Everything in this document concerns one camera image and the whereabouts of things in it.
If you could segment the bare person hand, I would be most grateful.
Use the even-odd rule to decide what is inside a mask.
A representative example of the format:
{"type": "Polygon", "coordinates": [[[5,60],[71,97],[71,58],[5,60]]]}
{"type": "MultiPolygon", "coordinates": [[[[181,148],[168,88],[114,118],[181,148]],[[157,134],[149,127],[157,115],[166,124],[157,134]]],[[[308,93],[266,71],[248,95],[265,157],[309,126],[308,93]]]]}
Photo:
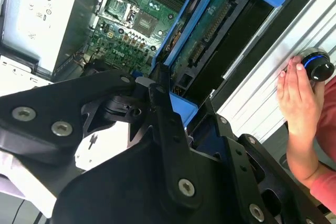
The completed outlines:
{"type": "Polygon", "coordinates": [[[290,59],[278,77],[277,98],[290,136],[313,139],[324,102],[324,82],[310,84],[301,58],[290,59]]]}

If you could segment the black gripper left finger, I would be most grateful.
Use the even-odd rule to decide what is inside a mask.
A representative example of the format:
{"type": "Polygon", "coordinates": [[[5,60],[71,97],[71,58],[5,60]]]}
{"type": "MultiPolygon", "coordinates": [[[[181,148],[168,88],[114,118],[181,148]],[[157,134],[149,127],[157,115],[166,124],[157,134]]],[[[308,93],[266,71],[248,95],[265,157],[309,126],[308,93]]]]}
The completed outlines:
{"type": "Polygon", "coordinates": [[[168,198],[178,205],[199,205],[192,153],[169,89],[169,69],[159,63],[145,80],[109,70],[6,95],[1,98],[1,149],[58,167],[73,159],[84,137],[127,122],[125,151],[154,144],[168,198]]]}

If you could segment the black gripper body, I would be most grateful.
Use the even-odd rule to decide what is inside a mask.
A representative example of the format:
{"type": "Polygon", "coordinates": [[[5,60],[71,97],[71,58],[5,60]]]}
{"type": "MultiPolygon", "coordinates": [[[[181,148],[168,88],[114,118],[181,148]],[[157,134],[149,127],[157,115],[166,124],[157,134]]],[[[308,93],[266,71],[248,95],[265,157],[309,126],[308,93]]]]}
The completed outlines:
{"type": "Polygon", "coordinates": [[[223,165],[192,152],[202,194],[195,209],[168,198],[162,162],[152,143],[115,156],[70,182],[58,196],[52,223],[249,223],[248,206],[241,207],[223,165]]]}

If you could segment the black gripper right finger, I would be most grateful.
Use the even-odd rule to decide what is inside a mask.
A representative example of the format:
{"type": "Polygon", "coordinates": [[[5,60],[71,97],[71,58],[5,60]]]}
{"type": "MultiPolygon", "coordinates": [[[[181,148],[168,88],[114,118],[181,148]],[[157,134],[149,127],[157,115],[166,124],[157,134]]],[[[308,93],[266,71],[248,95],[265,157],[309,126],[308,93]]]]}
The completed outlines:
{"type": "Polygon", "coordinates": [[[311,199],[251,135],[235,138],[229,122],[206,103],[206,153],[222,167],[207,177],[207,188],[227,203],[224,223],[328,223],[311,199]]]}

